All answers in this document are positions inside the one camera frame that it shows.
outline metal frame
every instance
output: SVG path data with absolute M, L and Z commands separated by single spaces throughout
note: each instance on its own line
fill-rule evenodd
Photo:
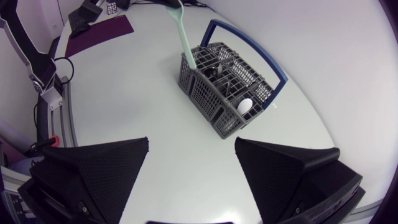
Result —
M 0 142 L 1 176 L 4 182 L 4 191 L 0 193 L 4 206 L 16 223 L 25 223 L 25 218 L 35 218 L 30 208 L 19 196 L 18 188 L 30 179 L 29 176 L 20 174 L 4 167 L 4 156 Z

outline white table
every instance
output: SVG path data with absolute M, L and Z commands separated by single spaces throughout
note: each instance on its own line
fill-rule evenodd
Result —
M 334 147 L 321 119 L 289 79 L 258 118 L 222 140 L 178 87 L 182 47 L 173 20 L 160 5 L 135 5 L 127 12 L 134 32 L 84 50 L 75 65 L 72 110 L 79 146 L 147 136 L 149 152 L 121 223 L 148 220 L 180 223 L 260 223 L 256 203 L 234 151 L 237 136 L 311 149 Z M 99 21 L 107 19 L 101 15 Z M 200 44 L 209 9 L 185 8 L 191 47 Z M 64 56 L 70 26 L 58 45 Z M 275 86 L 275 75 L 242 40 L 217 28 L 223 41 Z M 70 74 L 57 62 L 60 77 Z

